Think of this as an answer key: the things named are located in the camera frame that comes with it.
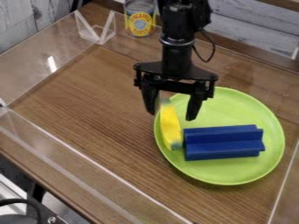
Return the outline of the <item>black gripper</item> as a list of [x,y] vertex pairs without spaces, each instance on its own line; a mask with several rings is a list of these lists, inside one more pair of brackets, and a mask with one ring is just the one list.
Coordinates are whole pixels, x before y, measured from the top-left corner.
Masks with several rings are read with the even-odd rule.
[[195,65],[183,73],[163,71],[162,62],[143,62],[134,65],[135,85],[142,90],[144,107],[155,115],[159,105],[159,91],[191,95],[186,120],[193,121],[201,111],[205,98],[214,97],[215,82],[219,76]]

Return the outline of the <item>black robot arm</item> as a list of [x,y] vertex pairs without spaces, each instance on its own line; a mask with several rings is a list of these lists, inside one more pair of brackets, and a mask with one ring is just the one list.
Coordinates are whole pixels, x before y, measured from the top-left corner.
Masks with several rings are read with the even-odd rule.
[[195,33],[205,33],[211,23],[209,0],[158,0],[163,22],[160,43],[162,60],[134,65],[135,86],[139,87],[144,107],[150,114],[156,113],[159,91],[190,95],[186,120],[193,121],[201,111],[202,103],[214,97],[215,82],[219,76],[193,64]]

